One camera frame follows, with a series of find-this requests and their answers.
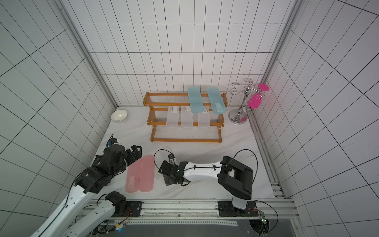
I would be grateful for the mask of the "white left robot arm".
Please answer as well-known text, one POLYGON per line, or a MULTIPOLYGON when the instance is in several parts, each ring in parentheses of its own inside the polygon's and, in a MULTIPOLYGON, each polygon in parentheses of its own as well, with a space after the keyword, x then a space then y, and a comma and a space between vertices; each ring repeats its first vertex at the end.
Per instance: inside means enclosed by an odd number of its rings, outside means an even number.
POLYGON ((142 157, 142 147, 130 149, 113 143, 107 145, 103 155, 74 180, 68 195, 48 219, 33 233, 34 237, 85 237, 110 217, 122 218, 140 215, 141 202, 127 201, 117 191, 104 195, 104 200, 85 217, 76 221, 80 212, 113 178, 142 157))

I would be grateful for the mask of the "pink pencil case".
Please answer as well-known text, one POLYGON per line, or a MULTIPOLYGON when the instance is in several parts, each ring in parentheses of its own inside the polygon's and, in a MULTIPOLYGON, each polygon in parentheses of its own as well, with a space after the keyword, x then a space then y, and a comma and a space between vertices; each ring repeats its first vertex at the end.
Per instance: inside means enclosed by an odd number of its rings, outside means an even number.
POLYGON ((153 155, 146 155, 141 158, 141 173, 140 173, 140 191, 147 193, 154 188, 155 178, 155 162, 153 155))
POLYGON ((141 176, 142 160, 138 159, 136 162, 127 167, 127 176, 125 182, 125 191, 127 193, 135 193, 140 189, 140 176, 141 176))

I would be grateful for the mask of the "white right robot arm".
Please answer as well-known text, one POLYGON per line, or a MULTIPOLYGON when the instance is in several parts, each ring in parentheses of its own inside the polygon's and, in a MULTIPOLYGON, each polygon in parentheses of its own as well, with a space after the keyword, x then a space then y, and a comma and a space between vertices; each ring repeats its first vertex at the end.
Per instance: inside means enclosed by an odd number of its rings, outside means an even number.
POLYGON ((247 202, 252 197, 254 171, 228 156, 218 163, 210 164, 181 162, 176 165, 163 161, 158 172, 163 175, 167 186, 185 186, 195 181, 216 180, 232 195, 233 207, 240 210, 247 208, 247 202))

